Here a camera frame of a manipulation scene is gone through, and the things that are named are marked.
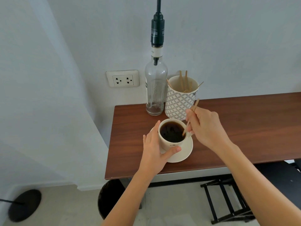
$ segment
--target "white outlet plate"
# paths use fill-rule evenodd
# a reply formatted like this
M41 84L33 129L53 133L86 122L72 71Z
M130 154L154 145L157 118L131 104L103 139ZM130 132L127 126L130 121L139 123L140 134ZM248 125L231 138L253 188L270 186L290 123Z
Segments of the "white outlet plate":
M139 86L139 72L137 70L106 71L110 87Z

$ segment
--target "saucer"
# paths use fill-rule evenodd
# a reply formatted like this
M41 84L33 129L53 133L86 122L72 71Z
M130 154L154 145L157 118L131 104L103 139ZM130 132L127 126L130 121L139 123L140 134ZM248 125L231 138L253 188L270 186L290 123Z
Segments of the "saucer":
M192 149L193 149L193 141L192 137L188 137L187 140L185 140L182 144L179 145L182 150L180 152L175 153L173 156L171 156L167 162L181 162L184 159L187 159L188 156L190 156ZM160 147L160 153L164 154L166 151Z

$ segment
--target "light tile floor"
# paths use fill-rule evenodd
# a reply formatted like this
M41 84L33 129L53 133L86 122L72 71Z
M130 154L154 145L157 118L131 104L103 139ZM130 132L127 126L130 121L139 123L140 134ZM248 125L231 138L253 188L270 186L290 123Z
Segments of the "light tile floor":
M235 210L239 203L226 187ZM99 190L79 191L75 185L41 188L42 201L37 211L27 220L4 226L80 226L102 223L97 208ZM209 187L209 192L218 217L228 214L228 208L220 188ZM211 225L212 214L204 189L200 183L149 188L142 202L134 226L206 226ZM227 222L224 225L258 226L249 223Z

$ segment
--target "person's left hand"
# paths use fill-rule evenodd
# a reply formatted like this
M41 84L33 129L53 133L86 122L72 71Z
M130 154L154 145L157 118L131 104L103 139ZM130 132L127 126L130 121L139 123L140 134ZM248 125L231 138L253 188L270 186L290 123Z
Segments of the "person's left hand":
M152 179L163 169L164 165L167 163L167 160L172 155L181 151L181 147L176 146L170 148L164 154L160 153L158 140L159 125L160 121L156 123L154 128L146 136L143 135L143 154L139 170L150 179Z

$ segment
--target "white and gray patterned canister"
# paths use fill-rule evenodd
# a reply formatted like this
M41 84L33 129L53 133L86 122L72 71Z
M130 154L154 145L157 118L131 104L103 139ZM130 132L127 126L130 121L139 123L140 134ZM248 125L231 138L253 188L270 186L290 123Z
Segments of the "white and gray patterned canister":
M179 76L174 76L169 79L172 89L168 85L167 97L165 103L165 114L169 118L178 119L183 121L186 119L185 110L193 106L194 100L198 93L198 82L192 78L188 78L188 82L192 82L192 88L195 89L190 93L182 93L176 91L179 90L181 85L179 82Z

